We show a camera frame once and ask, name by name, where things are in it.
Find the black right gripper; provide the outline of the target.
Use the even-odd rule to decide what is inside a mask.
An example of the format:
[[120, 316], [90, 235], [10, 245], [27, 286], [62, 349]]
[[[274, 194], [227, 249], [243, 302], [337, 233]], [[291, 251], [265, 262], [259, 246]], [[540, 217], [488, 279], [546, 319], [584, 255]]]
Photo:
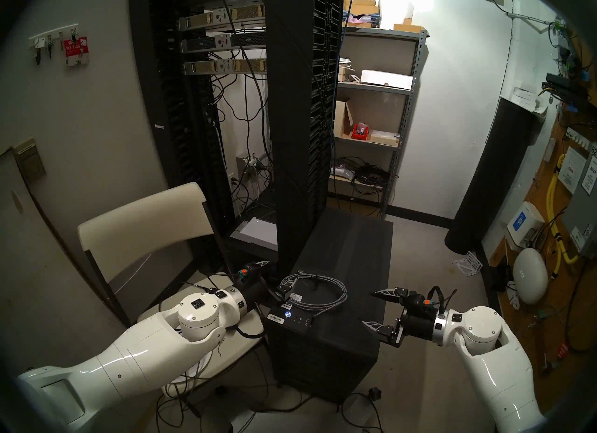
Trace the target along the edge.
[[372, 297], [402, 305], [402, 314], [396, 320], [395, 327], [375, 321], [361, 321], [361, 323], [380, 342], [391, 343], [396, 348], [401, 346], [406, 336], [440, 343], [441, 315], [439, 312], [441, 307], [435, 308], [435, 304], [441, 304], [441, 295], [439, 294], [439, 300], [435, 301], [434, 294], [435, 290], [431, 290], [427, 296], [424, 296], [399, 287], [375, 291], [372, 293]]

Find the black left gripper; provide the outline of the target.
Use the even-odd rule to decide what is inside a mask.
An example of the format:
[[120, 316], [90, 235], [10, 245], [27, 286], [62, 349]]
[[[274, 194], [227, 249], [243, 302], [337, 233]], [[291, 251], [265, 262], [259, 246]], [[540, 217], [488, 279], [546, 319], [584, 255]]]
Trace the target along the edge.
[[292, 282], [280, 282], [274, 287], [273, 282], [267, 280], [271, 266], [270, 261], [262, 260], [250, 263], [251, 269], [240, 269], [240, 292], [247, 305], [272, 305], [290, 299]]

